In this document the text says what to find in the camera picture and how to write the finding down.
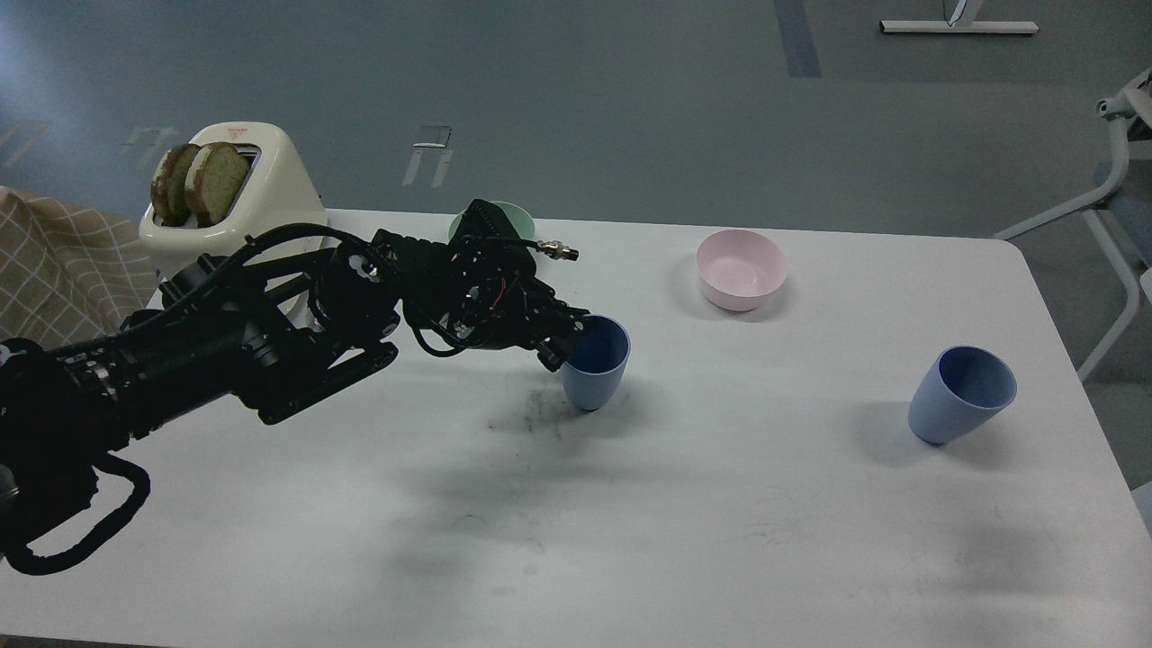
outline cup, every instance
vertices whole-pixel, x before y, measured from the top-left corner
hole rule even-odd
[[[604,315],[591,315],[591,329],[576,342],[576,348],[560,367],[560,382],[568,402],[585,412],[604,407],[620,386],[632,342],[619,322]]]
[[[908,427],[943,445],[980,427],[1016,398],[1016,378],[1002,360],[970,346],[947,348],[920,382]]]
[[[505,216],[508,217],[508,223],[511,223],[513,229],[516,231],[516,234],[521,239],[528,239],[529,241],[536,239],[536,221],[532,220],[532,214],[528,213],[524,208],[500,201],[492,201],[492,204],[497,205],[500,208],[500,211],[505,212]],[[452,224],[448,225],[449,241],[456,235],[456,228],[460,227],[460,221],[463,219],[463,212],[457,213],[456,218],[452,219]]]

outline beige checkered cloth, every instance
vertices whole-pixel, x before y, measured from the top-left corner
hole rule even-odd
[[[54,348],[113,332],[157,282],[128,219],[0,187],[0,340]]]

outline gray floor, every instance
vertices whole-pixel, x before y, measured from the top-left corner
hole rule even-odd
[[[167,145],[258,120],[328,206],[990,236],[1091,187],[1094,103],[1152,65],[1152,5],[987,5],[1040,33],[879,32],[937,0],[8,1],[0,183],[138,218]],[[438,188],[434,161],[402,184],[422,125],[452,127]],[[1120,285],[1078,219],[1020,246],[1078,363]],[[1150,334],[1146,309],[1086,385],[1132,488]]]

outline bread slice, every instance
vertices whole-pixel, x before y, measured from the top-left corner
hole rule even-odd
[[[199,227],[211,227],[228,216],[248,178],[248,158],[227,142],[205,144],[184,179],[184,199]]]
[[[160,158],[152,174],[152,211],[160,217],[160,225],[180,227],[191,216],[184,201],[184,178],[199,150],[196,144],[181,144]]]

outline metal connector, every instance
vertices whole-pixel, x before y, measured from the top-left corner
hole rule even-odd
[[[536,250],[555,259],[576,261],[579,258],[579,250],[574,250],[560,241],[537,241]]]

